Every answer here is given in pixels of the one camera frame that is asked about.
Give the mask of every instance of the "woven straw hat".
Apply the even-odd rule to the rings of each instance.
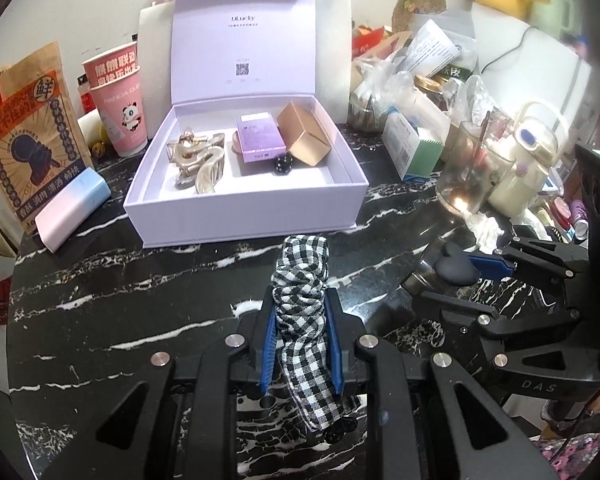
[[[446,0],[398,0],[391,18],[392,31],[409,30],[412,14],[439,14],[446,10]]]

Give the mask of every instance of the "pink cup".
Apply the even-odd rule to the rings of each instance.
[[[120,79],[92,88],[91,95],[118,155],[129,156],[142,150],[147,141],[140,68]]]
[[[91,88],[120,79],[137,66],[135,41],[107,50],[82,64]]]

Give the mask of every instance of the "checkered scrunchie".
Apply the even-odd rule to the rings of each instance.
[[[302,419],[312,431],[328,428],[357,406],[335,393],[327,366],[324,289],[329,248],[320,236],[290,236],[271,277],[282,371]]]

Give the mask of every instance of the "gold jar lid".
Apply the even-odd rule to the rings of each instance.
[[[432,79],[433,79],[433,81],[435,81],[436,83],[440,83],[441,85],[443,85],[444,83],[449,81],[449,78],[442,74],[437,74],[437,75],[433,76]]]
[[[413,78],[413,83],[421,90],[435,92],[436,94],[440,93],[440,83],[433,81],[433,79],[429,79],[428,77],[417,75]]]

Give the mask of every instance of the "cardboard box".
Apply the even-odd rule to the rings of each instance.
[[[442,141],[434,133],[424,128],[416,132],[397,110],[387,117],[382,142],[404,182],[409,176],[428,177],[443,147]]]
[[[290,102],[278,116],[278,127],[286,148],[295,158],[315,166],[331,151],[331,143],[315,117]]]
[[[124,207],[145,247],[341,230],[355,224],[368,181],[315,99],[315,0],[176,0],[173,106],[138,167]],[[315,167],[276,175],[232,150],[235,119],[289,102],[310,111],[331,151]],[[166,144],[192,128],[224,132],[216,192],[178,190]]]

